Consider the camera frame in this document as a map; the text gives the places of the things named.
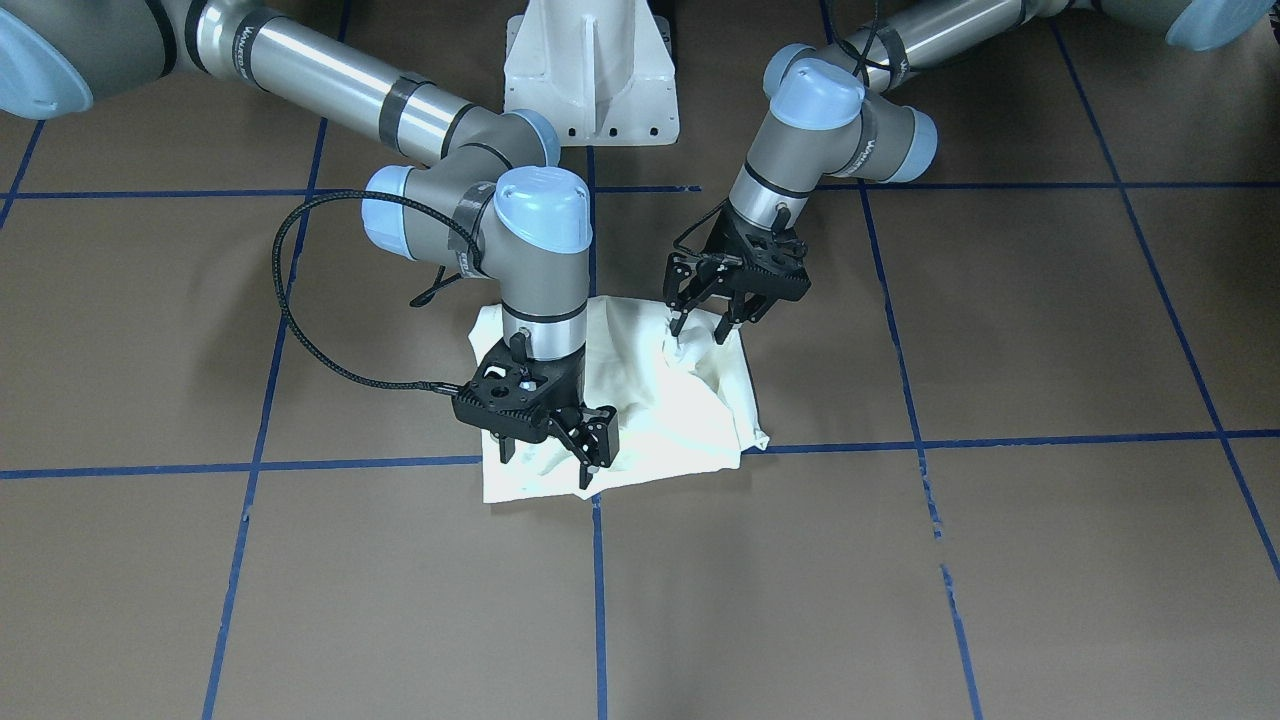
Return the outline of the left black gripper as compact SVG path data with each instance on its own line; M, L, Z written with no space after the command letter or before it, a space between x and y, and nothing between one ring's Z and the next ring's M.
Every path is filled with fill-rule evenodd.
M804 265L808 246L781 204L765 229L721 201L673 242L666 264L664 304L669 333L678 337L689 315L712 296L727 299L714 331L717 345L746 322L759 322L780 300L799 301L812 287Z

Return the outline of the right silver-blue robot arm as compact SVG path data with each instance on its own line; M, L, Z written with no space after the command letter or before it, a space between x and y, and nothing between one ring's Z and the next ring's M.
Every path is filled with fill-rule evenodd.
M282 266L291 227L325 202L357 200L380 249L436 264L434 290L466 279L500 288L500 338L463 384L390 382L332 370L379 389L451 398L456 418L490 433L508 462L517 443L556 439L579 486L614 461L612 406L585 401L590 193L561 167L550 123L531 110L489 111L292 20L261 1L5 1L3 110L33 120L192 68L243 82L375 138L407 159L365 190L297 206L271 247L282 316L310 351Z

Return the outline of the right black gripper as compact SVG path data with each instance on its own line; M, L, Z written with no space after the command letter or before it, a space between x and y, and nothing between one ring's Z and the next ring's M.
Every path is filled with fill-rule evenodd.
M452 398L454 415L495 438L502 464L512 461L517 441L558 439L579 460L579 489L588 489L620 450L618 411L582 402L585 347L556 360L532 359L527 348L525 334L498 341Z

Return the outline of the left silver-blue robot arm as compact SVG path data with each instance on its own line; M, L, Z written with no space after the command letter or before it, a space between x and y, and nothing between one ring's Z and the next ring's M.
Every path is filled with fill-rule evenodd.
M1203 53L1236 38L1271 1L918 1L877 12L824 47L791 44L769 60L762 87L768 109L728 195L704 217L707 242L678 236L666 265L663 301L678 336L709 299L726 309L712 337L723 343L777 302L810 288L806 245L796 224L826 177L901 184L931 167L934 120L892 101L910 79L937 70L982 44L1039 18L1096 12Z

